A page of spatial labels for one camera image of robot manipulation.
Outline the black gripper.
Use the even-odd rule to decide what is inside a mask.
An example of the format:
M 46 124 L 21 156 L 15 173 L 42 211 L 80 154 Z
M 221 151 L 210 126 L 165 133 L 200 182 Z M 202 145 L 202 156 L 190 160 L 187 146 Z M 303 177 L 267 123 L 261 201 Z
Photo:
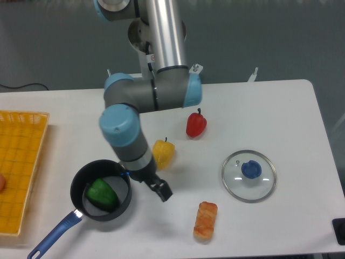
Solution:
M 145 182 L 160 197 L 162 202 L 166 202 L 172 196 L 173 192 L 168 183 L 156 175 L 156 162 L 153 158 L 149 162 L 144 162 L 144 165 L 140 164 L 139 161 L 120 161 L 120 165 L 132 180 Z

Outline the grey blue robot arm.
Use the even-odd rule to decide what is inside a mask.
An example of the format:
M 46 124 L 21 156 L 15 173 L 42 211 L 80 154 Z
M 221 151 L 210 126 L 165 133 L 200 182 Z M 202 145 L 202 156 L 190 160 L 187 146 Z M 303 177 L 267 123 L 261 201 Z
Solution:
M 95 1 L 107 21 L 132 19 L 149 33 L 154 55 L 150 77 L 136 80 L 128 74 L 110 75 L 104 85 L 99 125 L 104 138 L 130 177 L 144 182 L 162 201 L 172 196 L 168 183 L 156 175 L 156 162 L 142 132 L 140 114 L 185 108 L 202 100 L 202 83 L 191 73 L 184 51 L 183 21 L 176 1 Z

